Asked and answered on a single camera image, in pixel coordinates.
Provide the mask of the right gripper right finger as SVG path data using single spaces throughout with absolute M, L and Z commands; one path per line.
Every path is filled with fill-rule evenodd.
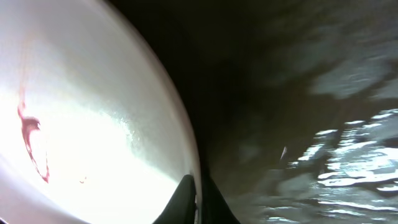
M 240 224 L 207 170 L 202 172 L 201 185 L 203 197 L 202 223 Z

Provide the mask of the pinkish white plate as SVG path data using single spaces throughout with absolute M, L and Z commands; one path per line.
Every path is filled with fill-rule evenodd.
M 1 220 L 153 223 L 195 138 L 165 68 L 104 1 L 1 1 Z

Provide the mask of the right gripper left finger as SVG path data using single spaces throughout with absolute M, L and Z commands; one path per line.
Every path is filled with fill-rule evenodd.
M 191 175 L 185 175 L 154 224 L 194 224 L 196 189 Z

